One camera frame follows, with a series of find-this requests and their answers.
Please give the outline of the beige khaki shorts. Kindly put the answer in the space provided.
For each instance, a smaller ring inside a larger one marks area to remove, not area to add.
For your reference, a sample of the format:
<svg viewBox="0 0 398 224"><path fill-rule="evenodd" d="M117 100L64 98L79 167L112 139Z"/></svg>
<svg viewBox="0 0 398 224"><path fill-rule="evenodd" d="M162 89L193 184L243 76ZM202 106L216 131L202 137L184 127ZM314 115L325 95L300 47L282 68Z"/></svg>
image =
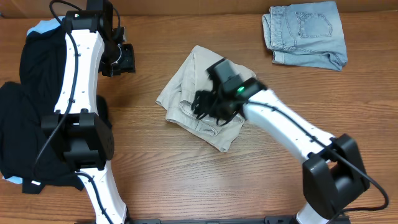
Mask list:
<svg viewBox="0 0 398 224"><path fill-rule="evenodd" d="M238 137L245 119L237 115L227 125L222 126L222 121L216 124L216 119L209 116L197 119L191 109L196 91L213 88L206 69L222 58L209 49L195 46L161 91L156 103L167 110L167 121L178 124L219 151L226 152Z"/></svg>

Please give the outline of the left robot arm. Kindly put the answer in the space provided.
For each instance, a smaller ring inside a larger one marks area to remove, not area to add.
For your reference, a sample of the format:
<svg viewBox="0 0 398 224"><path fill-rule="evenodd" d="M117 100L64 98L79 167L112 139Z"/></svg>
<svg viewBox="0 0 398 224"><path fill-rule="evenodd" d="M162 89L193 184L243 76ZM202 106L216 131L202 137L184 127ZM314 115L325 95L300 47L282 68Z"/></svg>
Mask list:
<svg viewBox="0 0 398 224"><path fill-rule="evenodd" d="M98 75L135 73L133 46L125 28L113 27L119 12L110 1L74 6L59 23L67 46L62 89L54 112L41 128L56 156L85 186L95 210L95 223L131 223L111 168L114 137L97 108Z"/></svg>

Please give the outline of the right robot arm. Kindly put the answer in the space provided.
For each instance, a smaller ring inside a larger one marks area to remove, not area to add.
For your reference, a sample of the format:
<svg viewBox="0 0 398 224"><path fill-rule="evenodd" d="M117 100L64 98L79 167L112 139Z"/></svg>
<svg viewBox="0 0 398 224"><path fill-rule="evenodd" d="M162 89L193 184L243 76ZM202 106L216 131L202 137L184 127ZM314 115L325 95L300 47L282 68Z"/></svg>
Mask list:
<svg viewBox="0 0 398 224"><path fill-rule="evenodd" d="M240 114L267 131L301 163L306 204L291 223L347 223L345 207L370 187L356 141L312 125L256 78L243 79L222 58L206 69L210 91L198 90L192 110L228 124Z"/></svg>

